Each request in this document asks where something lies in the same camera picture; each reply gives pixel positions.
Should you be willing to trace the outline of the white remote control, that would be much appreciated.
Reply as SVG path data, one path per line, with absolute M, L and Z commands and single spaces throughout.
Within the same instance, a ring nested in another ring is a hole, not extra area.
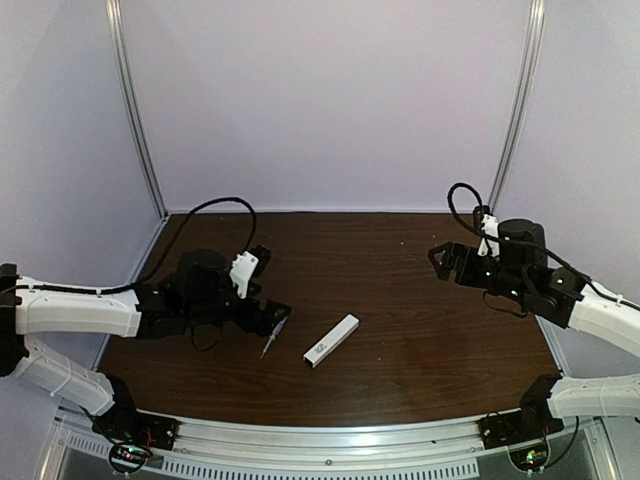
M 312 369 L 316 368 L 359 327 L 359 324 L 356 316 L 346 315 L 304 353 L 303 361 Z

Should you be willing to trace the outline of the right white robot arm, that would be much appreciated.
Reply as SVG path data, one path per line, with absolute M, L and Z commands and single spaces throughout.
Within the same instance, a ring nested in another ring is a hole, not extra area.
M 632 355 L 639 353 L 639 307 L 616 295 L 565 261 L 557 268 L 545 245 L 543 227 L 526 219 L 497 221 L 491 215 L 473 226 L 478 246 L 447 242 L 427 257 L 443 281 L 504 297 L 563 328 L 598 337 Z M 523 395 L 521 424 L 537 435 L 568 417 L 639 415 L 639 377 L 576 379 L 542 376 Z

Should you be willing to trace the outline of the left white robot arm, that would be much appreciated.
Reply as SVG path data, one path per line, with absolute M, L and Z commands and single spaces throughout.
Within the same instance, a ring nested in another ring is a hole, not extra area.
M 258 298 L 255 283 L 271 253 L 257 246 L 227 261 L 208 249 L 181 255 L 176 270 L 157 283 L 112 289 L 39 284 L 14 264 L 1 267 L 1 374 L 24 378 L 76 403 L 96 431 L 132 439 L 150 432 L 126 383 L 93 372 L 36 340 L 38 333 L 100 333 L 137 340 L 193 334 L 232 322 L 246 333 L 271 337 L 290 306 Z

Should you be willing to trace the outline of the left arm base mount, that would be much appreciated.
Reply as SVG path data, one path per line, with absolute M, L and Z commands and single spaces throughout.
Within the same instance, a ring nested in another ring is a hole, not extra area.
M 107 461 L 116 474 L 130 477 L 153 463 L 162 463 L 157 451 L 171 451 L 181 423 L 171 417 L 142 413 L 94 416 L 87 414 L 92 431 L 110 444 Z

